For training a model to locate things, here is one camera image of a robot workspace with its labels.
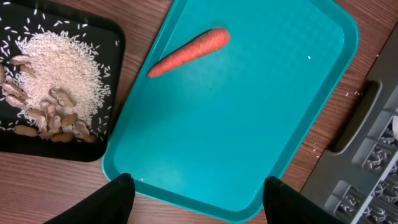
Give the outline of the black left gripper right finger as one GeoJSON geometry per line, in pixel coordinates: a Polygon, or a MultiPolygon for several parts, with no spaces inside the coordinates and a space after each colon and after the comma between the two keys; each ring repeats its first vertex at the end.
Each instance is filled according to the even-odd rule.
{"type": "Polygon", "coordinates": [[[262,201],[268,224],[343,224],[277,177],[265,180],[262,201]]]}

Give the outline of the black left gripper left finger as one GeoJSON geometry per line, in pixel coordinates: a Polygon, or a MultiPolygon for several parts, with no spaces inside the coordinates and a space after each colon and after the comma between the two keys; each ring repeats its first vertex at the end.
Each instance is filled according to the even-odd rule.
{"type": "Polygon", "coordinates": [[[126,224],[134,197],[134,179],[129,174],[121,174],[45,224],[126,224]]]}

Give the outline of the peanut pile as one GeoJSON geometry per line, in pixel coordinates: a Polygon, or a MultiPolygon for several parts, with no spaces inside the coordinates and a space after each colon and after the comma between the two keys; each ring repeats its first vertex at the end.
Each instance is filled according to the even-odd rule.
{"type": "Polygon", "coordinates": [[[99,64],[86,54],[16,55],[9,63],[20,71],[1,68],[1,93],[16,116],[12,130],[53,142],[73,139],[95,142],[93,117],[104,106],[109,90],[103,85],[99,64]]]}

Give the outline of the orange carrot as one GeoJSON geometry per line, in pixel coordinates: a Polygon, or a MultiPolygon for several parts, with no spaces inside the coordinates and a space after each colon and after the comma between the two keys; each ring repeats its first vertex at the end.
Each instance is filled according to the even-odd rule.
{"type": "Polygon", "coordinates": [[[212,54],[222,49],[229,40],[230,35],[225,28],[209,30],[155,64],[147,73],[147,77],[159,77],[188,62],[212,54]]]}

